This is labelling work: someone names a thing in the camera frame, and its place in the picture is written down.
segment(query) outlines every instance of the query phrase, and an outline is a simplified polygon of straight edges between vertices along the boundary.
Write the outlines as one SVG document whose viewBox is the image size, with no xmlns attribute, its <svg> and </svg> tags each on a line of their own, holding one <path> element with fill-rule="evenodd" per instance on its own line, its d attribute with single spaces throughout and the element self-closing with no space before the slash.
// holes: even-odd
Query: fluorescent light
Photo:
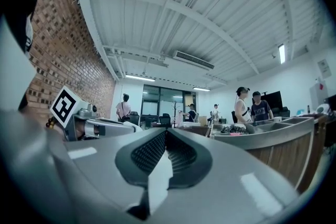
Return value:
<svg viewBox="0 0 336 224">
<path fill-rule="evenodd" d="M 131 76 L 131 75 L 126 75 L 126 78 L 129 79 L 140 79 L 140 80 L 146 80 L 146 81 L 155 81 L 155 79 L 148 79 L 148 78 L 143 78 L 143 77 L 136 77 L 136 76 Z"/>
<path fill-rule="evenodd" d="M 285 46 L 284 44 L 279 46 L 280 63 L 283 64 L 286 61 Z"/>
<path fill-rule="evenodd" d="M 194 87 L 193 89 L 194 90 L 198 90 L 198 91 L 205 91 L 205 92 L 209 92 L 210 91 L 209 89 L 202 89 L 202 88 L 197 88 L 197 87 Z"/>
</svg>

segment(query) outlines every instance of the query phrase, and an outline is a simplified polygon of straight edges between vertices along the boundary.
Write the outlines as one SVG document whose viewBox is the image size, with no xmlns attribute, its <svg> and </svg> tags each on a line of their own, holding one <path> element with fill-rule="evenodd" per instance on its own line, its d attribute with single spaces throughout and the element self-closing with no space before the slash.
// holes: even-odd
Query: table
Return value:
<svg viewBox="0 0 336 224">
<path fill-rule="evenodd" d="M 167 127 L 167 128 L 171 128 L 172 127 L 172 124 L 160 124 L 160 123 L 157 123 L 157 122 L 152 122 L 152 127 Z"/>
</svg>

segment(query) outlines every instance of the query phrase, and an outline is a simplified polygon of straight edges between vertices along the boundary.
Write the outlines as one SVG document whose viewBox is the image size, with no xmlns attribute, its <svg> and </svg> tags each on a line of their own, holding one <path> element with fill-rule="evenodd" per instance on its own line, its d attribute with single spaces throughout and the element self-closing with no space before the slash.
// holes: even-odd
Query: man in white tank top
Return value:
<svg viewBox="0 0 336 224">
<path fill-rule="evenodd" d="M 238 123 L 251 122 L 251 114 L 244 99 L 248 97 L 249 88 L 239 87 L 237 92 L 238 99 L 235 103 L 235 116 Z"/>
</svg>

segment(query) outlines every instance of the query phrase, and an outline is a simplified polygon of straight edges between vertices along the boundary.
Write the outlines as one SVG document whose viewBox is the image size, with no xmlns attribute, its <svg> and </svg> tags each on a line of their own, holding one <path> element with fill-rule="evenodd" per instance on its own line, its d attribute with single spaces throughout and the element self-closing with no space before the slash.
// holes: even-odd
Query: ceiling duct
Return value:
<svg viewBox="0 0 336 224">
<path fill-rule="evenodd" d="M 202 67 L 206 70 L 212 70 L 214 69 L 214 65 L 212 65 L 209 62 L 206 62 L 200 58 L 194 57 L 192 55 L 189 54 L 185 54 L 184 52 L 181 51 L 175 51 L 173 58 L 182 62 L 187 62 L 190 63 L 192 65 L 198 66 L 198 67 Z"/>
</svg>

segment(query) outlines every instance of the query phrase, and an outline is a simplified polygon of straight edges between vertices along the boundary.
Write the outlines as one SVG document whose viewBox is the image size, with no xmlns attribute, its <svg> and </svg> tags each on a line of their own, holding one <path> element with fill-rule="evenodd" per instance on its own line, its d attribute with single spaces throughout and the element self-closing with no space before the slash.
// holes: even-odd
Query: monitor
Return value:
<svg viewBox="0 0 336 224">
<path fill-rule="evenodd" d="M 280 91 L 273 92 L 267 95 L 261 95 L 261 99 L 267 101 L 271 109 L 279 108 L 280 110 L 282 110 L 282 98 Z"/>
</svg>

